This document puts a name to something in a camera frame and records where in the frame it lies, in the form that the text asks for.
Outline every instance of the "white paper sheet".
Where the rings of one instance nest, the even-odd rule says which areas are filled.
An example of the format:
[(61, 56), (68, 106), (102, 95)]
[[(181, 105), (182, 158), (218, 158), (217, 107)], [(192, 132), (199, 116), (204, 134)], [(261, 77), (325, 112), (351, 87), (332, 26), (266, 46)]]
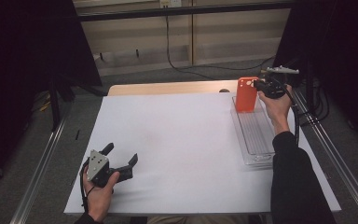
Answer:
[[(126, 165), (134, 153), (139, 158), (133, 179), (115, 185), (109, 213), (269, 212), (272, 170), (245, 165), (230, 115), (233, 94), (104, 97), (84, 160), (110, 142), (115, 144), (108, 155), (111, 167)], [(289, 120), (294, 123), (293, 115)], [(330, 208), (340, 210), (302, 132), (300, 146), (310, 155)], [(83, 213), (81, 204), (77, 178), (64, 212)]]

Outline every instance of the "clear plastic container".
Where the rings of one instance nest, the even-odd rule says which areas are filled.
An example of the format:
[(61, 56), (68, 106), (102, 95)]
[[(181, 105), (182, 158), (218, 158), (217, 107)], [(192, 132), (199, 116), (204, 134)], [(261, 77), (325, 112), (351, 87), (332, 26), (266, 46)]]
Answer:
[(244, 162), (255, 167), (272, 166), (272, 157), (275, 154), (272, 140), (275, 134), (264, 103), (257, 97), (254, 112), (238, 113), (235, 109), (235, 98), (232, 98), (231, 116)]

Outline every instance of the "human hand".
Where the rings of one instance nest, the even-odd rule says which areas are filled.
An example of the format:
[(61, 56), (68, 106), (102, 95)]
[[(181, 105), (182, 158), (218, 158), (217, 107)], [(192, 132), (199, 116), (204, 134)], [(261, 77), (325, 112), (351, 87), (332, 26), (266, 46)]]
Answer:
[(87, 180), (87, 166), (83, 172), (83, 186), (88, 193), (89, 215), (96, 222), (103, 222), (107, 215), (110, 202), (112, 201), (113, 186), (117, 183), (120, 176), (119, 172), (114, 172), (104, 188), (96, 187), (92, 182)]
[[(291, 86), (287, 85), (286, 89), (292, 93)], [(258, 96), (266, 104), (267, 114), (274, 126), (275, 134), (290, 131), (287, 115), (289, 114), (292, 101), (289, 96), (285, 94), (281, 98), (270, 99), (262, 91), (258, 92)]]

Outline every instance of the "metal rail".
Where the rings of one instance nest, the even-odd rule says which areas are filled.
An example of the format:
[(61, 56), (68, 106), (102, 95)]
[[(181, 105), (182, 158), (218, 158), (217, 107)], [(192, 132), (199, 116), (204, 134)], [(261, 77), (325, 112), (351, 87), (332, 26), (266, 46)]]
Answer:
[(121, 19), (135, 19), (148, 17), (166, 17), (181, 15), (196, 15), (207, 13), (236, 12), (236, 11), (256, 11), (291, 8), (298, 4), (315, 3), (322, 1), (296, 1), (287, 0), (281, 2), (248, 3), (237, 5), (206, 6), (206, 7), (169, 7), (154, 8), (144, 10), (105, 12), (105, 13), (83, 13), (77, 15), (80, 21), (111, 21)]
[[(295, 91), (295, 97), (297, 104), (303, 111), (307, 111), (306, 108), (306, 100), (301, 92)], [(307, 115), (307, 120), (312, 122), (314, 119), (311, 115)], [(330, 161), (336, 167), (339, 175), (347, 186), (349, 192), (351, 193), (353, 199), (356, 201), (358, 205), (358, 181), (351, 172), (350, 168), (347, 166), (345, 161), (342, 159), (339, 154), (337, 148), (334, 146), (333, 142), (330, 140), (327, 132), (322, 127), (322, 124), (318, 122), (312, 122), (311, 124), (312, 130), (317, 135), (320, 143), (324, 147), (325, 152), (330, 158)]]
[(45, 147), (45, 151), (43, 152), (42, 158), (40, 159), (34, 175), (28, 184), (27, 190), (21, 198), (21, 202), (16, 209), (16, 212), (13, 215), (13, 218), (10, 221), (10, 224), (23, 224), (28, 218), (28, 215), (31, 211), (32, 205), (34, 203), (34, 199), (36, 198), (36, 194), (39, 190), (40, 183), (42, 182), (42, 178), (46, 169), (48, 167), (50, 158), (56, 148), (58, 141), (60, 139), (63, 127), (65, 126), (65, 122), (68, 118), (72, 107), (72, 103), (65, 104), (63, 107), (63, 116), (62, 120), (59, 123), (55, 132), (53, 132), (48, 140), (48, 144)]

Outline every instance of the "black sleeve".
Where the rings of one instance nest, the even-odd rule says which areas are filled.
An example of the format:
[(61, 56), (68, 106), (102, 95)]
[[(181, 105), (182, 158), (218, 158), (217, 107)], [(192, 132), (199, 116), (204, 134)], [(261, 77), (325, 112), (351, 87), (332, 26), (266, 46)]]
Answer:
[(87, 213), (83, 213), (83, 215), (78, 219), (75, 224), (101, 224), (100, 222), (94, 221), (94, 219)]
[(307, 152), (290, 132), (275, 136), (272, 145), (271, 214), (274, 224), (336, 223), (313, 172)]

